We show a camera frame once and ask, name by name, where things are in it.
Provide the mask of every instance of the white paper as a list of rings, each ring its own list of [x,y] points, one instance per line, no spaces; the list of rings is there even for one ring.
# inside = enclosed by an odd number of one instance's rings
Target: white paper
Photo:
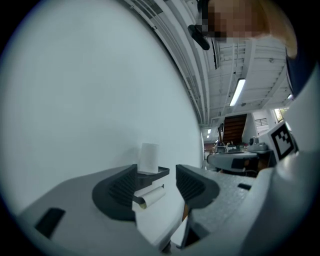
[[[143,194],[140,197],[144,199],[146,207],[148,208],[152,204],[157,202],[160,198],[162,198],[165,194],[165,189],[162,186],[160,186],[146,194]]]
[[[138,173],[156,174],[158,173],[158,144],[142,143]]]

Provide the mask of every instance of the person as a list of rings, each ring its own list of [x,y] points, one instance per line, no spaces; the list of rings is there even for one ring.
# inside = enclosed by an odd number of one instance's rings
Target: person
[[[271,35],[282,41],[289,84],[296,98],[317,61],[311,38],[317,24],[314,9],[306,3],[288,0],[209,0],[207,34],[219,39],[258,39]]]

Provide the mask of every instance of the white wall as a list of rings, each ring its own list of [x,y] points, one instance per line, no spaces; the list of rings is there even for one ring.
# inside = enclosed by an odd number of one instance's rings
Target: white wall
[[[268,110],[266,110],[266,109],[258,110],[258,111],[253,112],[252,115],[253,115],[254,120],[266,119],[266,121],[268,123],[267,125],[256,127],[256,131],[257,131],[258,135],[260,135],[270,129],[270,126],[269,126],[270,119],[268,117]]]
[[[255,119],[252,113],[246,115],[245,125],[242,133],[242,142],[249,143],[250,138],[257,136]]]
[[[175,165],[200,167],[200,129],[171,59],[128,8],[43,3],[15,35],[0,82],[1,185],[13,213],[62,181],[136,163],[146,142],[170,168],[149,210],[154,239],[182,217]]]
[[[319,81],[320,66],[316,63],[303,90],[283,116],[290,125],[292,135],[301,152],[320,150]]]
[[[252,114],[254,120],[267,118],[267,111],[265,109],[255,111]]]
[[[275,111],[273,109],[266,110],[266,119],[270,129],[272,129],[278,124],[278,120],[277,120]]]

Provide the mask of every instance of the window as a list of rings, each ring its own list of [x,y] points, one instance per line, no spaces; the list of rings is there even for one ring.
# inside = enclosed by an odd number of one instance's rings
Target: window
[[[274,110],[274,113],[275,113],[276,119],[278,120],[278,123],[284,119],[283,114],[285,112],[287,112],[288,109],[289,109],[288,107],[284,107],[284,108],[276,108]]]
[[[266,118],[256,119],[254,120],[254,122],[255,122],[256,131],[258,132],[258,135],[260,135],[262,132],[269,130],[269,125]]]

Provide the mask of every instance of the roll of paper towel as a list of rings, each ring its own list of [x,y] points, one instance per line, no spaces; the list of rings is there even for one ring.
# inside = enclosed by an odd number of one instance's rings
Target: roll of paper towel
[[[143,194],[140,198],[144,199],[144,203],[139,204],[142,209],[146,209],[150,207],[152,204],[157,202],[160,198],[162,198],[166,194],[165,188],[163,186],[159,186],[150,192]]]
[[[158,173],[158,144],[142,143],[138,173],[151,175]]]

